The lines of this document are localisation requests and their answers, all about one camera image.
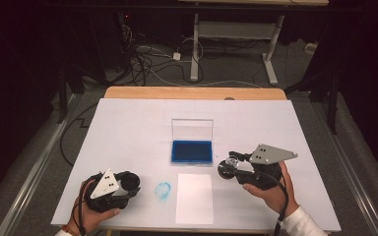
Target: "floor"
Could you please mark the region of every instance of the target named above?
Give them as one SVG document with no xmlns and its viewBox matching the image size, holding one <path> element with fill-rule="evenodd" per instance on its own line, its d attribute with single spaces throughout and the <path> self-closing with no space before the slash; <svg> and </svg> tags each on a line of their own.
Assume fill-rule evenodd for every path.
<svg viewBox="0 0 378 236">
<path fill-rule="evenodd" d="M 304 52 L 305 45 L 301 40 L 277 45 L 272 59 L 279 79 L 277 88 L 284 89 L 301 80 L 312 59 Z M 133 74 L 119 83 L 125 86 L 270 88 L 260 58 L 267 46 L 266 41 L 205 41 L 200 60 L 201 81 L 190 83 L 189 63 L 161 64 L 169 60 L 176 48 L 141 44 L 137 51 L 146 66 L 152 65 L 151 73 L 146 77 L 139 74 L 137 62 L 132 62 L 136 63 Z M 181 61 L 189 60 L 190 54 L 183 54 Z M 109 69 L 106 75 L 115 78 L 118 74 Z M 0 235 L 54 235 L 59 230 L 50 225 L 50 221 L 71 171 L 68 162 L 75 161 L 91 124 L 95 104 L 106 90 L 90 78 L 84 78 L 84 84 L 84 94 L 72 94 L 69 113 L 62 124 L 56 123 L 59 110 L 58 100 L 54 98 L 53 114 L 25 147 L 0 185 Z M 378 235 L 378 164 L 352 122 L 341 95 L 338 134 L 335 136 L 325 122 L 325 102 L 310 102 L 306 91 L 295 91 L 287 96 L 293 103 L 342 227 L 341 232 L 333 235 Z M 96 231 L 90 235 L 99 234 L 105 232 Z M 184 234 L 122 231 L 121 235 Z"/>
</svg>

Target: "gray carpet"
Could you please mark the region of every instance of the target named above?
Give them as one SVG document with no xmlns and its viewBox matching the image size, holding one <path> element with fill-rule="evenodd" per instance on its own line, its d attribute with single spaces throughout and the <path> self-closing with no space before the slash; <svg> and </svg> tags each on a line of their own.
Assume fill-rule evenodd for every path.
<svg viewBox="0 0 378 236">
<path fill-rule="evenodd" d="M 146 77 L 146 86 L 171 86 L 168 83 L 174 83 L 184 86 L 212 84 L 210 87 L 251 87 L 250 85 L 243 84 L 248 83 L 269 88 L 263 63 L 259 56 L 262 52 L 266 51 L 266 46 L 265 42 L 259 42 L 252 48 L 228 47 L 227 52 L 222 55 L 222 48 L 216 45 L 209 45 L 209 47 L 217 49 L 205 50 L 204 57 L 201 59 L 203 80 L 200 83 L 190 84 L 184 82 L 182 70 L 185 79 L 189 79 L 189 64 L 175 63 L 182 65 L 183 68 L 170 66 L 159 70 L 164 65 L 152 67 L 153 71 L 159 71 L 157 71 L 157 76 L 150 74 Z M 301 80 L 311 60 L 311 56 L 303 52 L 304 46 L 305 43 L 302 41 L 289 46 L 277 46 L 272 62 L 280 81 L 278 88 L 284 89 Z M 156 45 L 156 48 L 168 55 L 171 55 L 175 51 L 175 49 L 162 45 Z M 150 56 L 150 58 L 152 58 L 154 63 L 161 63 L 167 60 L 157 56 Z M 183 58 L 183 60 L 189 59 L 190 57 L 187 56 Z M 112 70 L 107 70 L 107 75 L 113 78 L 116 74 Z M 121 82 L 127 81 L 131 81 L 131 77 Z M 141 85 L 143 82 L 143 80 L 140 80 L 137 82 L 137 85 Z M 62 142 L 65 156 L 72 162 L 74 162 L 78 155 L 88 130 L 87 128 L 81 128 L 81 122 L 75 121 L 73 118 L 77 117 L 91 105 L 97 103 L 105 92 L 104 87 L 95 84 L 90 79 L 85 79 L 85 83 L 86 92 L 77 98 L 77 105 L 70 109 L 72 112 L 71 121 L 73 123 L 65 133 Z M 322 114 L 326 107 L 324 103 L 311 103 L 307 97 L 307 92 L 299 91 L 290 94 L 288 99 L 293 102 L 305 138 L 315 158 L 328 194 L 335 206 L 342 232 L 335 233 L 334 235 L 378 235 L 373 233 L 372 226 L 370 223 L 367 223 L 370 219 L 367 219 L 367 215 L 362 213 L 360 209 L 361 203 L 358 201 L 356 192 L 347 177 L 346 171 L 342 167 L 342 162 L 339 158 L 339 149 L 335 146 L 335 142 L 333 142 L 334 139 L 342 145 L 343 154 L 348 157 L 355 175 L 360 180 L 360 184 L 378 216 L 378 164 L 364 142 L 363 137 L 361 137 L 358 128 L 352 122 L 344 100 L 341 96 L 339 97 L 337 116 L 338 134 L 333 137 L 328 132 L 324 122 L 324 114 Z M 94 112 L 95 108 L 91 108 L 81 115 L 81 118 L 85 118 L 85 126 L 91 123 Z M 48 121 L 18 157 L 2 182 L 0 186 L 0 225 L 28 178 L 38 157 L 42 154 L 54 130 L 58 127 L 56 124 L 57 115 L 58 110 L 55 109 Z M 36 189 L 33 189 L 32 198 L 27 202 L 25 211 L 20 212 L 22 217 L 15 223 L 16 227 L 13 230 L 13 235 L 54 235 L 59 230 L 59 228 L 50 225 L 50 221 L 70 171 L 71 167 L 61 155 L 59 142 L 56 142 L 56 145 L 51 149 L 48 165 L 42 173 L 39 184 Z M 121 235 L 187 234 L 121 232 Z"/>
</svg>

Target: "hand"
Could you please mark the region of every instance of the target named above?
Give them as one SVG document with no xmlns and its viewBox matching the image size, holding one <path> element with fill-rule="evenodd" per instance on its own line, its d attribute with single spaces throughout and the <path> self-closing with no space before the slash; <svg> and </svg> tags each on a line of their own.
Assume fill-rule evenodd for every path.
<svg viewBox="0 0 378 236">
<path fill-rule="evenodd" d="M 284 181 L 286 182 L 286 190 L 287 195 L 289 196 L 289 202 L 287 204 L 287 209 L 284 214 L 284 217 L 288 217 L 292 213 L 294 213 L 298 208 L 299 204 L 296 202 L 294 198 L 293 192 L 293 185 L 290 179 L 289 173 L 287 173 L 286 165 L 283 161 L 279 162 L 279 165 L 282 169 L 282 174 L 284 177 Z M 251 195 L 261 198 L 265 201 L 266 205 L 274 210 L 277 213 L 281 213 L 282 209 L 284 208 L 284 192 L 282 189 L 277 186 L 267 191 L 263 191 L 251 184 L 243 184 L 242 187 L 247 190 Z"/>
<path fill-rule="evenodd" d="M 88 189 L 89 185 L 93 182 L 94 180 L 90 181 L 88 185 L 85 187 L 84 193 Z M 112 218 L 113 216 L 117 215 L 119 213 L 119 208 L 113 208 L 109 209 L 105 212 L 99 213 L 94 210 L 91 210 L 88 205 L 86 204 L 84 197 L 80 196 L 82 198 L 82 221 L 83 221 L 83 226 L 85 227 L 85 230 L 87 233 L 92 232 L 95 230 L 101 222 L 104 220 L 107 220 L 108 218 Z M 67 227 L 76 235 L 80 235 L 80 230 L 76 222 L 79 223 L 79 197 L 76 198 L 75 204 L 73 206 L 74 208 L 74 213 L 72 216 L 70 216 L 70 220 L 67 223 Z"/>
</svg>

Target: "table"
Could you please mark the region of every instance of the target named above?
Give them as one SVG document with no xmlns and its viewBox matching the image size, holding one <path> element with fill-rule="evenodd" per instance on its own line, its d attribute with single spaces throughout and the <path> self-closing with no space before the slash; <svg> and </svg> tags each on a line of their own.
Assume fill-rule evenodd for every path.
<svg viewBox="0 0 378 236">
<path fill-rule="evenodd" d="M 214 119 L 212 166 L 170 164 L 170 119 L 182 117 Z M 271 233 L 277 215 L 234 179 L 224 180 L 217 172 L 217 164 L 228 151 L 252 152 L 258 142 L 299 154 L 286 162 L 297 200 L 324 230 L 341 230 L 291 102 L 277 88 L 109 88 L 51 223 L 67 222 L 70 211 L 66 209 L 71 208 L 83 180 L 111 168 L 138 174 L 142 189 L 120 216 L 105 221 L 101 228 Z M 211 215 L 207 210 L 200 215 L 207 216 L 207 223 L 177 220 L 180 177 L 186 175 L 210 177 Z M 155 195 L 162 183 L 171 186 L 166 200 Z M 202 184 L 195 181 L 193 185 Z"/>
<path fill-rule="evenodd" d="M 199 3 L 232 3 L 232 4 L 262 4 L 262 5 L 300 5 L 300 6 L 327 6 L 328 0 L 181 0 L 184 2 Z M 229 23 L 229 22 L 202 22 L 199 14 L 195 14 L 193 33 L 193 56 L 191 64 L 191 81 L 198 81 L 199 68 L 199 37 L 227 37 L 247 39 L 269 39 L 267 53 L 262 54 L 263 63 L 272 86 L 278 84 L 278 79 L 272 65 L 272 55 L 282 29 L 284 16 L 278 16 L 273 24 Z"/>
</svg>

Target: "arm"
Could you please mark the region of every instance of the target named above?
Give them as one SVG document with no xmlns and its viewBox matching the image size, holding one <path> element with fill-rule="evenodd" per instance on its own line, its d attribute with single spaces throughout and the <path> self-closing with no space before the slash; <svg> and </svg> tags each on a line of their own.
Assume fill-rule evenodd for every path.
<svg viewBox="0 0 378 236">
<path fill-rule="evenodd" d="M 327 235 L 318 225 L 314 222 L 312 217 L 299 206 L 294 198 L 294 191 L 290 175 L 287 172 L 284 162 L 280 162 L 282 174 L 285 181 L 285 187 L 289 202 L 285 212 L 283 225 L 290 236 L 299 235 Z M 277 213 L 281 213 L 284 207 L 284 193 L 279 187 L 263 191 L 254 185 L 244 184 L 242 186 L 251 195 L 261 198 L 265 201 L 266 205 Z"/>
<path fill-rule="evenodd" d="M 88 185 L 85 187 L 84 193 L 86 192 L 90 183 L 88 183 Z M 112 218 L 113 216 L 119 213 L 119 208 L 113 208 L 102 213 L 93 211 L 88 208 L 88 205 L 85 203 L 83 196 L 80 196 L 80 197 L 77 197 L 75 200 L 75 203 L 72 209 L 72 215 L 70 216 L 69 222 L 62 227 L 62 230 L 60 230 L 56 234 L 56 236 L 80 235 L 80 230 L 79 230 L 79 225 L 78 225 L 78 222 L 79 222 L 78 205 L 79 204 L 82 205 L 83 226 L 87 233 L 95 230 L 99 226 L 99 224 L 103 222 L 104 220 L 107 220 L 108 218 Z"/>
</svg>

